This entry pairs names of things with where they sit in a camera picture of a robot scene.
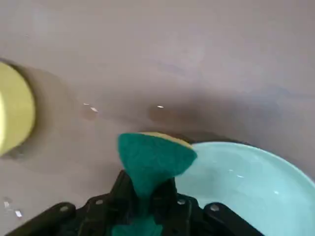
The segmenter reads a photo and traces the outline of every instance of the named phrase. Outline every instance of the sponge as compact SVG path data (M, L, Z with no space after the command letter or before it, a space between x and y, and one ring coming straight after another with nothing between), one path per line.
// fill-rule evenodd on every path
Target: sponge
M0 62L0 156L31 133L35 102L28 83L13 67Z
M192 146L183 140L161 133L125 133L118 138L118 151L140 200L139 215L131 225L117 225L112 236L159 236L148 213L152 192L169 178L182 174L197 157Z

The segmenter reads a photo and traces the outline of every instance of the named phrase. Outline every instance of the bowl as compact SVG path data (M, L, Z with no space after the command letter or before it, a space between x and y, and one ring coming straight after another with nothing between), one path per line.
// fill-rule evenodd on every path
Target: bowl
M193 145L195 162L176 177L179 193L199 205L221 202L265 236L313 236L315 184L261 149L235 143Z

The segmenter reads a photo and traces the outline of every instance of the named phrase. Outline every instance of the green scrubbing pad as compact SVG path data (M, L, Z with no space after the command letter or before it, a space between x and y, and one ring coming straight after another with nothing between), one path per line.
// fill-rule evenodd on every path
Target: green scrubbing pad
M138 218L131 225L117 225L113 236L159 236L156 225L147 212L150 195L169 178L182 174L196 158L196 153L184 141L159 133L125 133L118 138L120 159L130 176L140 199Z

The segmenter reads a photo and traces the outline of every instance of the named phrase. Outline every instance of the screw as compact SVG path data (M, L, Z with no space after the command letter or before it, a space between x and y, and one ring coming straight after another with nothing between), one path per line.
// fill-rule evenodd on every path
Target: screw
M101 204L103 204L103 200L102 200L102 199L97 200L97 201L95 202L95 204L96 204L96 205L101 205Z
M60 211L65 212L65 211L67 211L68 209L69 209L68 206L63 206L63 207L60 208Z
M211 211L218 211L218 210L219 210L219 207L218 207L218 205L216 205L216 204L212 204L212 205L210 206L210 210L211 210Z
M177 203L178 203L179 205L184 205L184 204L186 203L186 201L185 201L184 199L179 199L179 200L177 201Z

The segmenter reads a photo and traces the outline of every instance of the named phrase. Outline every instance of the table surface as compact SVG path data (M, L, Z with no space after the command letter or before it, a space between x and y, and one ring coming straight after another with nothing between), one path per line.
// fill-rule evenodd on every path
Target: table surface
M25 76L37 108L30 138L0 159L0 234L108 192L123 132L216 134L315 177L314 1L0 5L0 58Z

